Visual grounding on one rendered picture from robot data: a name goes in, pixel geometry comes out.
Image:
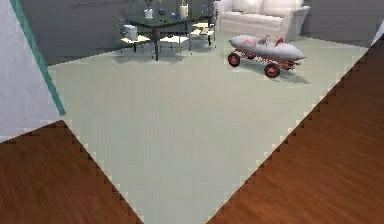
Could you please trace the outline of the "pale seat metal chair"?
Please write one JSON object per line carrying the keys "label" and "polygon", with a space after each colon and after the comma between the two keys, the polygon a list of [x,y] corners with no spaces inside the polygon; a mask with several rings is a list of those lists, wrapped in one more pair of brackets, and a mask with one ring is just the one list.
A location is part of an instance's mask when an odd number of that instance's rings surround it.
{"label": "pale seat metal chair", "polygon": [[208,47],[212,47],[212,43],[216,39],[216,27],[208,22],[198,22],[192,25],[191,37],[205,37],[208,41]]}
{"label": "pale seat metal chair", "polygon": [[113,17],[114,25],[119,31],[120,41],[124,44],[132,45],[133,49],[137,48],[138,43],[145,43],[149,38],[138,34],[136,26],[126,24],[121,17]]}
{"label": "pale seat metal chair", "polygon": [[173,49],[173,45],[176,44],[178,49],[181,49],[183,43],[188,40],[187,36],[168,34],[159,40],[159,45],[167,43],[170,49]]}

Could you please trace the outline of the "dark green dining table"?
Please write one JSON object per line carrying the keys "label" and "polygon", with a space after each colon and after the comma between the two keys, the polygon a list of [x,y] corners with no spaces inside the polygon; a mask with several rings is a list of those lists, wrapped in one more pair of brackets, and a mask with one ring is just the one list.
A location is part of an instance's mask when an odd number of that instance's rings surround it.
{"label": "dark green dining table", "polygon": [[[159,59],[159,43],[162,33],[177,34],[178,36],[185,36],[188,38],[188,47],[191,47],[191,27],[194,22],[207,21],[211,24],[212,15],[193,15],[186,18],[174,18],[171,16],[156,16],[152,19],[146,19],[143,16],[128,16],[124,19],[125,22],[147,28],[151,31],[152,41],[154,42],[155,60]],[[167,31],[168,28],[183,26],[181,31]]]}

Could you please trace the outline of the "grey red-wheeled toy car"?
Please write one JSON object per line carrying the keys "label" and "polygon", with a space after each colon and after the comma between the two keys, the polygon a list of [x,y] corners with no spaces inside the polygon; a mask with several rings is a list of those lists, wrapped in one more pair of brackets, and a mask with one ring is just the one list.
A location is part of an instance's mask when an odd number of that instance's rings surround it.
{"label": "grey red-wheeled toy car", "polygon": [[295,46],[286,43],[283,38],[268,41],[269,35],[258,38],[249,35],[234,36],[229,43],[234,50],[228,55],[228,63],[232,67],[240,65],[242,58],[253,60],[260,58],[265,63],[264,74],[268,78],[276,78],[282,70],[292,70],[299,66],[304,54]]}

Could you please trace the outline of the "white pot house plant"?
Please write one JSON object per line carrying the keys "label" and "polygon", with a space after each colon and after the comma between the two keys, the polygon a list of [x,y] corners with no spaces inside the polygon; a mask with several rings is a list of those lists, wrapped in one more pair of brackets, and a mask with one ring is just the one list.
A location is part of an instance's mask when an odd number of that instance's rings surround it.
{"label": "white pot house plant", "polygon": [[146,19],[152,19],[153,18],[153,8],[152,3],[154,0],[143,0],[145,4],[144,14]]}

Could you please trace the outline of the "white sofa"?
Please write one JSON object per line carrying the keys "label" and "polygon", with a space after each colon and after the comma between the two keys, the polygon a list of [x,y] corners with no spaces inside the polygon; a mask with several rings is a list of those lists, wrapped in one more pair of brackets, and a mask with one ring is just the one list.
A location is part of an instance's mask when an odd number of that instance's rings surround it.
{"label": "white sofa", "polygon": [[299,38],[310,7],[304,0],[219,0],[214,2],[217,29],[286,42]]}

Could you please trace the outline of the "green framed room door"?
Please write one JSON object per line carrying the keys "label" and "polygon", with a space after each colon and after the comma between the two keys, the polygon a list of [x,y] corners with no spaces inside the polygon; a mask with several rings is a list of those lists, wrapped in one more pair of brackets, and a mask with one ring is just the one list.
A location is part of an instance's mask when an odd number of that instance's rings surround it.
{"label": "green framed room door", "polygon": [[0,0],[0,143],[65,114],[19,0]]}

